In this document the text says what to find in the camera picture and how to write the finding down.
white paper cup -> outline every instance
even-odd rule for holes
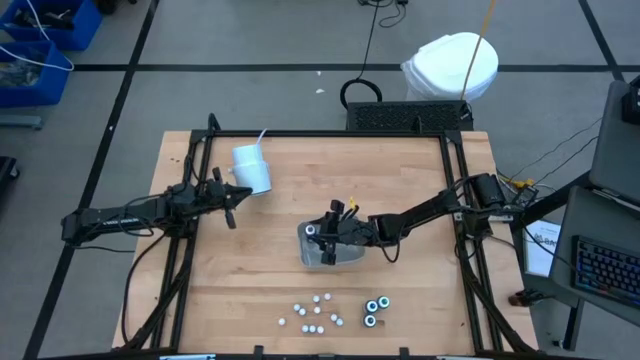
[[[260,144],[234,148],[232,155],[234,167],[231,172],[238,186],[252,188],[251,195],[260,195],[271,190],[269,164],[262,158]]]

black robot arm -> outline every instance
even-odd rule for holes
[[[478,208],[458,202],[457,190],[466,183],[473,189]],[[457,181],[452,187],[401,214],[372,215],[366,222],[354,217],[357,207],[345,213],[344,204],[333,200],[331,211],[310,222],[319,224],[320,230],[308,238],[323,251],[322,262],[335,265],[336,244],[380,248],[396,246],[414,228],[447,214],[464,214],[463,220],[470,235],[488,235],[491,233],[489,216],[507,213],[504,205],[505,198],[495,175],[480,174]]]
[[[224,210],[227,225],[235,228],[231,210],[251,192],[251,188],[223,183],[220,170],[215,168],[213,179],[199,186],[183,182],[170,186],[162,194],[138,198],[125,206],[78,209],[62,219],[62,240],[79,246],[103,234],[152,228],[172,235],[172,231],[181,231],[184,228],[181,225],[190,218],[215,210]]]

wooden tabletop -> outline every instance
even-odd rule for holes
[[[189,132],[165,133],[151,193],[180,182],[188,139]],[[463,139],[469,172],[494,173],[487,134],[463,133]],[[210,168],[220,167],[224,180],[235,184],[226,172],[232,166],[231,149],[254,141],[215,138]],[[416,355],[473,353],[449,216],[413,230],[403,240],[395,264],[371,248],[357,264],[309,271],[298,250],[298,224],[323,215],[332,199],[348,202],[353,197],[364,218],[402,212],[444,189],[436,139],[266,137],[262,149],[273,190],[240,204],[235,230],[227,228],[222,213],[200,218],[181,352],[250,353],[254,345],[264,345],[272,354],[395,355],[399,347],[409,347]],[[453,147],[450,152],[457,175]],[[511,241],[508,226],[493,226],[497,237]],[[140,238],[137,254],[151,241]],[[133,276],[129,336],[156,304],[168,243],[151,251]],[[507,302],[509,295],[523,289],[514,250],[497,241],[484,245],[497,306],[537,348],[529,310]],[[321,314],[313,314],[312,296],[326,292],[333,298],[321,302]],[[379,313],[375,328],[363,327],[363,304],[381,295],[391,299],[390,308]],[[297,315],[296,303],[309,314]],[[490,348],[486,315],[477,303],[484,344]],[[331,313],[344,318],[343,327],[331,322]],[[280,318],[287,320],[285,326],[278,325]],[[173,308],[167,319],[164,333],[170,334]],[[303,335],[303,324],[322,325],[325,333]],[[164,336],[163,344],[168,338]],[[117,330],[114,345],[121,343]]]

blue bin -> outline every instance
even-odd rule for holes
[[[73,18],[73,30],[47,29],[45,32],[60,50],[85,50],[89,47],[93,35],[98,30],[102,15],[91,0],[31,0],[33,7],[38,10],[40,4],[60,6],[60,12],[66,9],[77,9]],[[18,10],[32,13],[26,0],[14,0],[5,13],[0,17],[0,29],[3,29],[16,41],[46,40],[40,29],[17,27],[12,24]]]
[[[47,64],[68,68],[69,62],[56,49],[51,41],[35,41],[27,43],[0,44],[8,51],[29,58],[34,52],[46,54]],[[0,62],[10,62],[15,59],[0,51]],[[64,86],[67,83],[68,71],[43,67],[38,82],[33,86],[0,87],[0,107],[53,105],[60,102]]]

paper sheet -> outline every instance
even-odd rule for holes
[[[555,254],[558,237],[560,236],[560,225],[540,220],[527,226],[527,230],[536,237],[536,240],[542,246]],[[536,244],[526,232],[525,239],[525,272],[531,275],[549,277],[553,257],[544,251],[540,245]]]

